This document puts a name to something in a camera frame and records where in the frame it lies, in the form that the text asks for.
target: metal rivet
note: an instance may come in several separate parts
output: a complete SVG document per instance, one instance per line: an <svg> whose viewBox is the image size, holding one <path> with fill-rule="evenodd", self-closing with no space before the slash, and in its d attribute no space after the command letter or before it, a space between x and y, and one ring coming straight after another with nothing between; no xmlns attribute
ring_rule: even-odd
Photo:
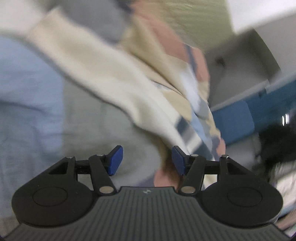
<svg viewBox="0 0 296 241"><path fill-rule="evenodd" d="M114 188L110 186L102 186L100 187L99 191L100 193L110 194L114 191Z"/></svg>
<svg viewBox="0 0 296 241"><path fill-rule="evenodd" d="M195 188L191 186L185 186L181 188L181 192L186 194L192 194L195 192Z"/></svg>

